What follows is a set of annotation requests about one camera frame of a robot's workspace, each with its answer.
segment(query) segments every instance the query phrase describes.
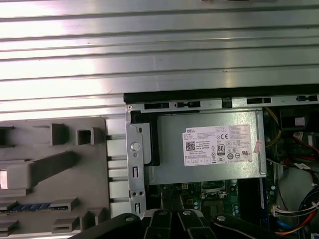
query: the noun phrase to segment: metal screw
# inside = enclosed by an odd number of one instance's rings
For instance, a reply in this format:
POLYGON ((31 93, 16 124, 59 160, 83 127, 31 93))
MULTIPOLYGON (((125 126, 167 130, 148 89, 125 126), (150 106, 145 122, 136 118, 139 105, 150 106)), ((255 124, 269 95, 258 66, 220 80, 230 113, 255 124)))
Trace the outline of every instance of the metal screw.
POLYGON ((131 221, 134 221, 134 218, 128 217, 128 218, 125 218, 125 221, 131 222, 131 221))
POLYGON ((217 220, 219 220, 220 222, 224 222, 226 221, 226 218, 224 216, 218 216, 217 220))
POLYGON ((165 216, 166 214, 167 214, 166 211, 161 211, 161 212, 159 213, 159 215, 161 215, 161 216, 165 216))
POLYGON ((183 214, 184 214, 185 216, 189 216, 189 215, 191 214, 191 211, 184 211, 183 214))

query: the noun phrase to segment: blue wire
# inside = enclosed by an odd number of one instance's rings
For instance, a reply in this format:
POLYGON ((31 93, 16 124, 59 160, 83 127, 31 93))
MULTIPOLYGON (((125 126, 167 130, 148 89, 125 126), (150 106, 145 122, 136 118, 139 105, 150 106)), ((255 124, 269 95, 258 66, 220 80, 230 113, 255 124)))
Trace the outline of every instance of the blue wire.
POLYGON ((281 222, 281 221, 277 221, 277 225, 282 228, 282 229, 286 229, 286 230, 291 230, 291 229, 294 229, 295 227, 294 226, 291 226, 287 223, 284 223, 284 222, 281 222))

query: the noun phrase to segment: sticker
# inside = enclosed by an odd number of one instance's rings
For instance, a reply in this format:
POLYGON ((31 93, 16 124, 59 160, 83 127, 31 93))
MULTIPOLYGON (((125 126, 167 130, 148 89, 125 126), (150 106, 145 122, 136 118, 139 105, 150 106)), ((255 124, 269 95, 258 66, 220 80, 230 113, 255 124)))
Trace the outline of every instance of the sticker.
POLYGON ((299 168, 299 169, 303 169, 303 170, 309 170, 311 169, 310 167, 308 167, 307 165, 305 165, 304 163, 294 163, 294 165, 299 168))
POLYGON ((303 132, 295 132, 294 133, 294 138, 299 140, 300 142, 303 141, 303 136, 304 136, 304 133, 303 132))
POLYGON ((254 148, 254 153, 260 154, 262 146, 263 146, 262 141, 260 141, 260 140, 256 141, 256 145, 255 145, 255 148, 254 148))
POLYGON ((183 151, 185 166, 251 162, 250 126, 187 128, 183 151))

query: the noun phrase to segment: barcode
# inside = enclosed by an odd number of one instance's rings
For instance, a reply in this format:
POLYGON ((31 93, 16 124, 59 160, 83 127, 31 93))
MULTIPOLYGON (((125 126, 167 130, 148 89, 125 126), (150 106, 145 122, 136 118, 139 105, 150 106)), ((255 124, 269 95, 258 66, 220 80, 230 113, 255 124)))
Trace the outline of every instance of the barcode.
POLYGON ((195 142, 186 142, 186 151, 194 151, 195 148, 195 142))

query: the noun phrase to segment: connector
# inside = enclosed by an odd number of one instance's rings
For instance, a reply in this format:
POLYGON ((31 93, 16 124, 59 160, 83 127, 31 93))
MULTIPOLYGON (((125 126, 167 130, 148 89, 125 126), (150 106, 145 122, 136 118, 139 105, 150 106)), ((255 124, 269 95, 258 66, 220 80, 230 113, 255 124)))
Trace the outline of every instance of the connector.
POLYGON ((272 216, 274 217, 279 217, 280 215, 276 213, 277 209, 279 208, 278 205, 275 205, 275 204, 271 204, 270 207, 269 207, 269 211, 271 213, 272 216))

